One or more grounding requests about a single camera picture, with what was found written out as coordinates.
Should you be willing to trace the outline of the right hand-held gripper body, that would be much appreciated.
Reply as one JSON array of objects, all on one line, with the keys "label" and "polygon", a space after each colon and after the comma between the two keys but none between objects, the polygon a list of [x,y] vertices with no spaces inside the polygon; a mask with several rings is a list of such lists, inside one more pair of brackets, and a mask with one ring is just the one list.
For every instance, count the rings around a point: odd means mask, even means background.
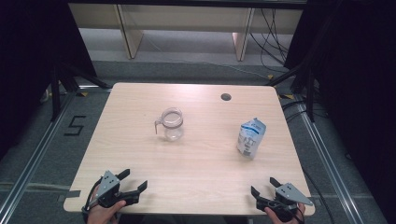
[{"label": "right hand-held gripper body", "polygon": [[271,208],[283,222],[288,222],[295,217],[299,203],[313,205],[312,201],[291,183],[281,184],[279,188],[275,188],[275,194],[272,200],[263,198],[260,194],[261,198],[256,201],[256,208],[261,211],[265,207]]}]

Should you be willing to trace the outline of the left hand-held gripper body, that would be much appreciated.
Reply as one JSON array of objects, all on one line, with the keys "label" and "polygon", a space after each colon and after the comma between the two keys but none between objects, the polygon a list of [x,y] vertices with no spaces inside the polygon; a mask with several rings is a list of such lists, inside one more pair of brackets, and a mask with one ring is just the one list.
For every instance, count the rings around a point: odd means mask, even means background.
[{"label": "left hand-held gripper body", "polygon": [[134,203],[129,202],[132,192],[121,192],[120,181],[116,175],[107,170],[92,187],[83,210],[90,211],[96,205],[109,208],[119,201],[125,201],[126,205],[132,205]]}]

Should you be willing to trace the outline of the blue white milk carton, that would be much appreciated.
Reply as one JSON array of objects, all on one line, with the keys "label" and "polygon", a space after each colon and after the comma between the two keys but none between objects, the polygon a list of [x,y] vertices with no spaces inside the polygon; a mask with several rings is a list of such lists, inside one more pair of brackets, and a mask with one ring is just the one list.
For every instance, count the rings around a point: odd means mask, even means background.
[{"label": "blue white milk carton", "polygon": [[254,159],[259,149],[259,145],[265,135],[266,125],[259,119],[254,118],[240,126],[237,149],[247,158]]}]

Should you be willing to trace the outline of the clear glass pitcher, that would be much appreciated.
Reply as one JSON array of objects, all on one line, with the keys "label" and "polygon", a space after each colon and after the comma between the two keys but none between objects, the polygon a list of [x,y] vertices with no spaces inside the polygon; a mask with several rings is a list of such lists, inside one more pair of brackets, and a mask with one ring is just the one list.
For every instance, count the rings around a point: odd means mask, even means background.
[{"label": "clear glass pitcher", "polygon": [[169,107],[154,121],[155,133],[158,132],[158,126],[162,125],[164,127],[164,138],[167,141],[176,141],[184,133],[183,123],[182,111],[177,107]]}]

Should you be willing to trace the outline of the person's right hand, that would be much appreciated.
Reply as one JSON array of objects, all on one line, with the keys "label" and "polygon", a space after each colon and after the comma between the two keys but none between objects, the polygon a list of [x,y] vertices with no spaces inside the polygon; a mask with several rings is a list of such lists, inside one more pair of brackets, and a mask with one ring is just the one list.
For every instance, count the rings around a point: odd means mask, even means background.
[{"label": "person's right hand", "polygon": [[288,222],[280,220],[276,213],[269,207],[265,207],[264,212],[272,220],[273,224],[304,224],[305,206],[302,203],[298,204],[298,212],[295,214],[295,217]]}]

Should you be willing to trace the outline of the person's left hand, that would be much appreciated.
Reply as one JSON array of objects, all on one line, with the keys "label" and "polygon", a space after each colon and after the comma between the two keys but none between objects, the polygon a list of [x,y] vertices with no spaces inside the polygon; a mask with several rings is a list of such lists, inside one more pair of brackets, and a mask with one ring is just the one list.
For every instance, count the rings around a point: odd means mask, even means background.
[{"label": "person's left hand", "polygon": [[100,205],[92,208],[88,214],[87,224],[118,224],[116,214],[126,205],[125,201],[119,201],[109,208]]}]

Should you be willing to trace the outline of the black metal stand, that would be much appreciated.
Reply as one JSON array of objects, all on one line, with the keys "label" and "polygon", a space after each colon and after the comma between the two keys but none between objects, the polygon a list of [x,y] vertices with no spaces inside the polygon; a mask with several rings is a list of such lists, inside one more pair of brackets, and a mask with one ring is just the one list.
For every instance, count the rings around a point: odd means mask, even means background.
[{"label": "black metal stand", "polygon": [[50,86],[52,92],[52,121],[55,121],[61,113],[61,94],[59,83],[62,83],[67,92],[76,92],[79,90],[75,77],[82,77],[88,80],[92,84],[95,84],[99,88],[109,90],[112,88],[111,85],[106,84],[100,80],[97,76],[91,75],[77,68],[74,65],[64,62],[57,62],[53,65],[53,69],[50,74]]},{"label": "black metal stand", "polygon": [[290,77],[294,77],[294,80],[290,86],[290,89],[293,93],[300,94],[303,92],[303,90],[306,90],[305,107],[307,109],[307,116],[310,118],[311,122],[314,122],[315,119],[313,104],[315,77],[309,65],[301,63],[296,67],[290,69],[289,72],[283,74],[282,76],[271,79],[267,83],[267,86],[274,87],[275,85],[283,82]]}]

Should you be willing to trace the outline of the dark curtain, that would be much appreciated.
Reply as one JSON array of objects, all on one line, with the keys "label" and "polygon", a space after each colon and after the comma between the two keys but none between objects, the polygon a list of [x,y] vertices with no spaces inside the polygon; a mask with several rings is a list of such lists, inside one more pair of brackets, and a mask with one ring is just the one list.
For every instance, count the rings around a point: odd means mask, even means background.
[{"label": "dark curtain", "polygon": [[0,0],[0,160],[17,143],[57,63],[96,72],[67,0]]},{"label": "dark curtain", "polygon": [[286,66],[302,61],[333,14],[314,74],[361,177],[388,224],[396,224],[396,0],[335,2],[307,0]]}]

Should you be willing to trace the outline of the light wooden bench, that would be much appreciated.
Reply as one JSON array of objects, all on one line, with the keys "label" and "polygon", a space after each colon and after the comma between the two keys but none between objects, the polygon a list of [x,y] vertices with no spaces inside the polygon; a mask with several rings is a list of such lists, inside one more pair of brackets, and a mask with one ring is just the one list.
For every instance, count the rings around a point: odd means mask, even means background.
[{"label": "light wooden bench", "polygon": [[236,60],[244,60],[250,33],[292,35],[300,9],[182,7],[71,3],[79,28],[120,30],[126,57],[133,59],[146,30],[223,32],[233,35]]}]

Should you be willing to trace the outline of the aluminium floor rail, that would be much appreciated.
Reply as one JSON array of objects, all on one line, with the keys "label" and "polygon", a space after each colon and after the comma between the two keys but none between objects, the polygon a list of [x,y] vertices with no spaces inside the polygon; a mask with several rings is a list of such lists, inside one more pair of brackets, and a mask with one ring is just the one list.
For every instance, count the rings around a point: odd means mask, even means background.
[{"label": "aluminium floor rail", "polygon": [[307,109],[304,104],[299,105],[298,109],[300,112],[303,113],[302,118],[304,121],[304,125],[311,136],[311,139],[318,152],[319,158],[324,165],[324,168],[330,178],[336,195],[346,212],[346,216],[349,222],[351,224],[364,224],[355,200],[352,198],[352,195],[350,194],[345,182],[340,176],[340,173],[336,168],[335,163],[333,162],[325,143],[322,140],[322,137],[318,131],[315,122],[310,121],[310,118],[307,116]]},{"label": "aluminium floor rail", "polygon": [[59,129],[60,123],[64,118],[64,114],[69,107],[70,103],[75,97],[74,93],[67,93],[64,97],[64,101],[61,105],[61,110],[57,117],[49,123],[43,137],[40,142],[35,147],[35,151],[31,156],[30,160],[25,165],[20,177],[12,185],[10,192],[5,198],[4,202],[0,206],[0,224],[8,224],[10,218],[12,217],[16,207],[18,206],[21,197],[25,190],[27,189],[30,180],[32,179],[35,171],[37,170],[40,162],[42,161],[50,143]]}]

